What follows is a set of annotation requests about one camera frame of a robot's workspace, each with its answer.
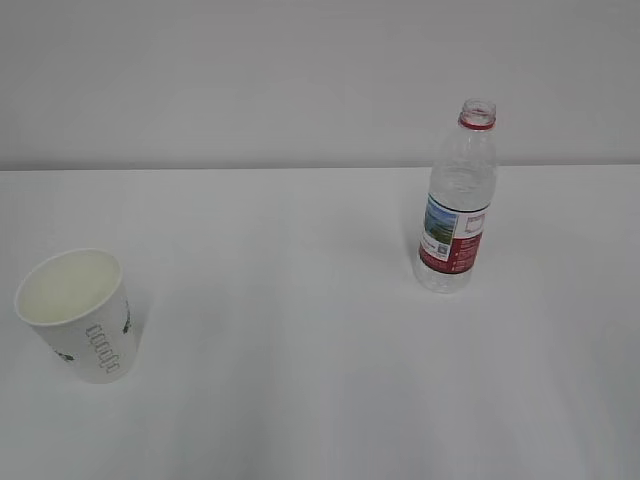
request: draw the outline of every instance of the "bottle opening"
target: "bottle opening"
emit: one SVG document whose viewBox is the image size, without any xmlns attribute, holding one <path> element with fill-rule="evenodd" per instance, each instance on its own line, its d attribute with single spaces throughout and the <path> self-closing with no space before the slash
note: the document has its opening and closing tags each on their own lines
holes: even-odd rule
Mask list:
<svg viewBox="0 0 640 480">
<path fill-rule="evenodd" d="M 490 130 L 496 123 L 496 105 L 475 98 L 464 102 L 458 122 L 471 130 Z"/>
</svg>

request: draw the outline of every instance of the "plastic water bottle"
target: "plastic water bottle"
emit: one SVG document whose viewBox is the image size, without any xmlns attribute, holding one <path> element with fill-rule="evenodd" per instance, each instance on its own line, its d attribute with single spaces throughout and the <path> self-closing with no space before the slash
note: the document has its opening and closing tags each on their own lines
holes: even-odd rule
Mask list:
<svg viewBox="0 0 640 480">
<path fill-rule="evenodd" d="M 496 187 L 495 121 L 493 103 L 464 102 L 458 128 L 445 141 L 431 170 L 414 270 L 420 283 L 435 292 L 455 292 L 471 277 Z"/>
</svg>

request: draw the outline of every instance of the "white paper cup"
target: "white paper cup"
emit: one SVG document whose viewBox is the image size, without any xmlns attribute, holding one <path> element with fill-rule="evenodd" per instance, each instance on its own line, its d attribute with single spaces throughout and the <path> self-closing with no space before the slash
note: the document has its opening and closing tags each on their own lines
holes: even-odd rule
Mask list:
<svg viewBox="0 0 640 480">
<path fill-rule="evenodd" d="M 107 252 L 73 250 L 45 260 L 18 288 L 15 310 L 82 380 L 112 382 L 133 363 L 122 267 Z"/>
</svg>

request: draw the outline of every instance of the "bottle label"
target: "bottle label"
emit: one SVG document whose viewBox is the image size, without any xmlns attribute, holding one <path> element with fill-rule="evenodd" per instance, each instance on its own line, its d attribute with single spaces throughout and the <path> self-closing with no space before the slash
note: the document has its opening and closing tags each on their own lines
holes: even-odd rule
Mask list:
<svg viewBox="0 0 640 480">
<path fill-rule="evenodd" d="M 486 207 L 461 212 L 439 204 L 431 195 L 424 215 L 420 258 L 440 273 L 463 273 L 473 267 L 484 229 Z"/>
</svg>

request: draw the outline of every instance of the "white table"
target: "white table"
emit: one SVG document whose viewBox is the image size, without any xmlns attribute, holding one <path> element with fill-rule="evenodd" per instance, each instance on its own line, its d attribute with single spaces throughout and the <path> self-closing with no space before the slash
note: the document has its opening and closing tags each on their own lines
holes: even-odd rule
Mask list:
<svg viewBox="0 0 640 480">
<path fill-rule="evenodd" d="M 454 296 L 411 272 L 427 175 L 0 174 L 0 477 L 639 478 L 640 166 L 503 168 Z M 12 313 L 81 246 L 144 325 L 110 385 Z"/>
</svg>

